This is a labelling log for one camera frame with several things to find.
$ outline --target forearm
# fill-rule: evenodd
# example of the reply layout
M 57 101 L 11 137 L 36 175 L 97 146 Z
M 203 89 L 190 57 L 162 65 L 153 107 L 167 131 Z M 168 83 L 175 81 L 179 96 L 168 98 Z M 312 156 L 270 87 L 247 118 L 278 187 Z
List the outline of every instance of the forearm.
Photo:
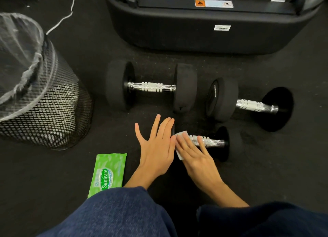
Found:
M 135 188 L 141 186 L 148 189 L 153 181 L 154 176 L 152 173 L 149 170 L 139 166 L 124 187 Z
M 208 193 L 213 201 L 221 207 L 248 207 L 249 205 L 237 196 L 225 183 L 220 183 Z

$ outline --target mesh trash can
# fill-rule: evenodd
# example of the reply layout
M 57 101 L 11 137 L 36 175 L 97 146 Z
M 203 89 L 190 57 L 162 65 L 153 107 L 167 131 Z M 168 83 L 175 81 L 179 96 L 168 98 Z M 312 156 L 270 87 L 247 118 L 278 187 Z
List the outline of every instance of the mesh trash can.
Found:
M 40 25 L 0 13 L 0 136 L 67 149 L 87 134 L 92 108 Z

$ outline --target white cable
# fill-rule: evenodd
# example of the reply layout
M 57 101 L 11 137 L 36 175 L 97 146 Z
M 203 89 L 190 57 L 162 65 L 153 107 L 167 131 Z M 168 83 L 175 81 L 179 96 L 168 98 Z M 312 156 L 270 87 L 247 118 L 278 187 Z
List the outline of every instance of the white cable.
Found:
M 52 32 L 55 28 L 57 28 L 65 19 L 69 18 L 71 15 L 73 15 L 73 7 L 74 7 L 74 2 L 73 0 L 72 6 L 71 6 L 71 13 L 68 16 L 63 17 L 54 27 L 52 27 L 50 30 L 47 31 L 46 35 L 48 35 L 50 32 Z

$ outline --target dumbbell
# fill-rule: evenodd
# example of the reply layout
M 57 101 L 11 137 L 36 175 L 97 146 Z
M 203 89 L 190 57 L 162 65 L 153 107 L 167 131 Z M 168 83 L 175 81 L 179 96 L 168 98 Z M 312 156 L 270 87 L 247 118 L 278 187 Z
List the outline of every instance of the dumbbell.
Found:
M 232 78 L 216 79 L 207 94 L 206 116 L 226 122 L 236 108 L 260 112 L 256 115 L 259 125 L 266 131 L 278 131 L 290 120 L 294 98 L 285 87 L 269 91 L 262 102 L 238 98 L 238 82 Z
M 174 112 L 186 113 L 191 110 L 196 100 L 197 73 L 190 64 L 177 64 L 174 85 L 136 83 L 133 64 L 130 61 L 110 62 L 106 72 L 106 98 L 113 109 L 129 110 L 135 101 L 135 91 L 174 93 Z
M 189 135 L 189 138 L 195 146 L 199 146 L 196 135 Z M 236 129 L 221 126 L 211 137 L 202 136 L 201 138 L 208 153 L 221 162 L 227 161 L 230 155 L 235 156 L 243 152 L 243 141 L 240 132 Z

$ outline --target sanicare logo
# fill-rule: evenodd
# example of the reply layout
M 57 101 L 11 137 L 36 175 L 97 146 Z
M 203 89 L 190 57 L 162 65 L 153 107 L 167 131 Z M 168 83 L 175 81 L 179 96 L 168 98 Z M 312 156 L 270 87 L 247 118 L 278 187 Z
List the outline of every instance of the sanicare logo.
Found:
M 109 189 L 113 183 L 113 172 L 110 169 L 104 168 L 101 171 L 100 185 L 101 190 Z

